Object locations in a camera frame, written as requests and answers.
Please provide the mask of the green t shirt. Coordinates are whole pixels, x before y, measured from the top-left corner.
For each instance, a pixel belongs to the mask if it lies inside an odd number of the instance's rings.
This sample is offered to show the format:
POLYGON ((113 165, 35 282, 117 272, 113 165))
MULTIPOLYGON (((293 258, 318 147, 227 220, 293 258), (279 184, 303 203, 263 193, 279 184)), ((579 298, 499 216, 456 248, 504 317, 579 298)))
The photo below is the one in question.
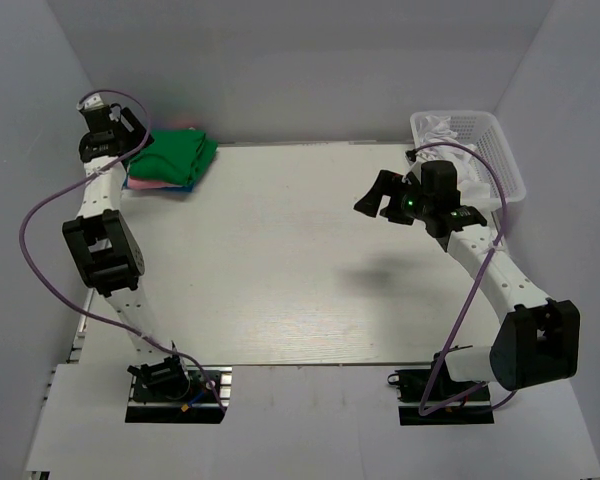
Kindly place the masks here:
POLYGON ((152 136, 153 142, 130 160, 130 179, 192 187, 205 175, 218 149, 218 143, 201 130, 156 130, 152 136))

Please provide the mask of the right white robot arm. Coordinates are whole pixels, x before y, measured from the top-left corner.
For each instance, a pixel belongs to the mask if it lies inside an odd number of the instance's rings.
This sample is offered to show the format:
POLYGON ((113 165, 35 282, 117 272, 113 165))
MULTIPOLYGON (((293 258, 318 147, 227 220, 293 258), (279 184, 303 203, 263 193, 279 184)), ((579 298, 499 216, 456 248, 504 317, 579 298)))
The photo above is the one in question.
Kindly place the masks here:
POLYGON ((418 175, 382 170, 354 209, 391 223, 423 222, 473 279, 471 291, 482 292, 497 316, 492 345, 443 346, 432 364, 429 390, 452 399, 468 384, 496 382, 513 392, 575 375, 579 310, 570 300, 551 298, 500 250, 500 238, 482 213, 462 204, 451 162, 427 162, 418 175))

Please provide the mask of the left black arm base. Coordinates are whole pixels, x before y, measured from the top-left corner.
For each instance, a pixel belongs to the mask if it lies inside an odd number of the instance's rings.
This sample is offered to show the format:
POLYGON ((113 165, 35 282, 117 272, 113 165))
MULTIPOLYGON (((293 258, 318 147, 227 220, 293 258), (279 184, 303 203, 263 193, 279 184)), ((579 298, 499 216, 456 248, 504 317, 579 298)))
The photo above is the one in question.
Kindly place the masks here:
POLYGON ((219 424, 228 408, 232 369, 200 371, 167 357, 161 363, 130 366, 125 421, 152 424, 219 424))

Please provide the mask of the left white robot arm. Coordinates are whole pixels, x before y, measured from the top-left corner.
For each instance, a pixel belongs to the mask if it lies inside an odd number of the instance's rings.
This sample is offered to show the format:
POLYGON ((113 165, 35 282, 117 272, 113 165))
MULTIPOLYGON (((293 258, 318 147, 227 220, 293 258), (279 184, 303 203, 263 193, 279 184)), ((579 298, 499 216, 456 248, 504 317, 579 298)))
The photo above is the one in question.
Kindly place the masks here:
POLYGON ((114 321, 131 338, 141 359, 128 372, 156 397, 176 400, 191 387, 191 374, 178 356, 155 347, 165 340, 156 334, 157 320, 141 278, 145 262, 121 213, 122 187, 127 178, 122 155, 137 147, 146 130, 128 108, 118 114, 96 93, 78 104, 88 132, 79 143, 88 177, 76 218, 63 223, 62 234, 84 284, 115 311, 114 321))

